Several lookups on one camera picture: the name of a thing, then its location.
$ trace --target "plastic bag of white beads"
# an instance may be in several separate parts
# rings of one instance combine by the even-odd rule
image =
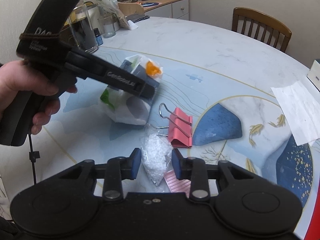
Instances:
[[[159,135],[159,131],[149,124],[145,134],[141,161],[149,179],[158,186],[167,172],[173,147],[166,136]]]

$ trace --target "round table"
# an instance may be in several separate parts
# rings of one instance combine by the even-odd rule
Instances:
[[[297,147],[271,87],[301,80],[307,84],[308,68],[288,55],[244,35],[211,25],[151,17],[138,29],[119,30],[104,39],[95,53],[120,65],[135,54],[144,54],[164,69],[163,80],[151,109],[149,123],[168,125],[158,114],[160,103],[181,108],[193,116],[193,147],[182,149],[209,164],[230,160],[294,192],[304,206],[296,234],[303,238],[315,206],[320,162],[314,147]],[[84,159],[105,163],[129,156],[141,147],[142,127],[114,123],[99,106],[106,85],[78,80],[77,94],[61,96],[61,109],[33,136],[38,180],[43,180]],[[208,136],[208,127],[215,134]],[[1,147],[0,171],[11,200],[33,184],[29,144]],[[95,194],[101,194],[99,181]],[[123,182],[124,192],[168,192],[162,181],[156,187],[140,167],[135,181]],[[211,194],[217,194],[210,181]]]

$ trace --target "wooden countertop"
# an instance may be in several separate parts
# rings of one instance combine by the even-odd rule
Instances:
[[[145,12],[147,11],[150,11],[152,9],[155,9],[155,8],[158,8],[158,7],[161,7],[161,6],[164,6],[166,4],[169,4],[169,3],[173,3],[173,2],[177,2],[177,1],[181,1],[181,0],[146,0],[146,1],[138,1],[138,2],[141,2],[141,3],[145,3],[145,2],[158,2],[158,3],[161,3],[157,6],[153,6],[153,7],[146,7],[146,8],[143,8]]]

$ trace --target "white box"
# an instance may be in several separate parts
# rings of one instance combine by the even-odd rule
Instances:
[[[320,59],[315,59],[307,77],[320,91]]]

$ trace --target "white wall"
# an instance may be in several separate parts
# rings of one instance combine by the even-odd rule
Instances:
[[[0,0],[0,62],[17,59],[19,36],[41,0]]]
[[[320,58],[320,0],[190,0],[190,20],[231,30],[234,7],[268,14],[291,31],[286,53],[307,67]]]

